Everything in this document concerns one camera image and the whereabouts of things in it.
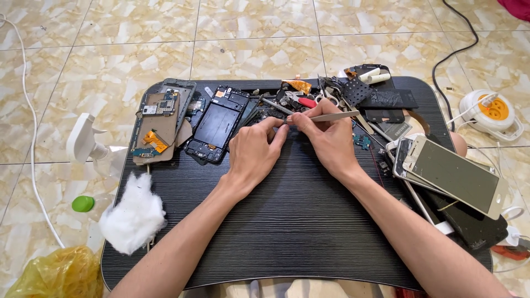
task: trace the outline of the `red cloth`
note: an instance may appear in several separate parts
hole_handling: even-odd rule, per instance
[[[530,22],[530,0],[497,0],[514,17]]]

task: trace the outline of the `red handle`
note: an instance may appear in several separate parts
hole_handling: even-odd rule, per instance
[[[309,98],[305,98],[305,97],[299,97],[298,98],[298,102],[305,106],[305,107],[308,107],[310,109],[313,109],[314,107],[316,107],[316,101],[314,100],[311,100]]]

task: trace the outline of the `red wire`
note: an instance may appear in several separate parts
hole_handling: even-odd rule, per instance
[[[375,169],[377,170],[377,175],[379,176],[379,181],[381,181],[381,185],[383,186],[383,188],[385,188],[385,184],[383,183],[383,179],[381,178],[381,174],[379,173],[379,167],[377,166],[377,162],[375,161],[374,150],[372,150],[372,146],[368,145],[368,147],[370,148],[370,153],[372,154],[372,159],[374,160]]]

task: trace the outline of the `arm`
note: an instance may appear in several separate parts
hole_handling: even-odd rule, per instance
[[[308,117],[339,112],[328,100],[291,119],[310,139],[321,163],[360,201],[432,297],[511,297],[484,266],[373,181],[359,166],[351,121],[316,124]]]
[[[289,128],[269,117],[230,141],[230,170],[114,288],[109,298],[177,297],[230,210],[272,170]],[[279,127],[275,133],[273,127]]]

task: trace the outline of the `green bottle cap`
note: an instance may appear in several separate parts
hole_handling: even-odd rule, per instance
[[[89,196],[78,196],[72,202],[72,209],[77,212],[88,212],[94,207],[95,200]]]

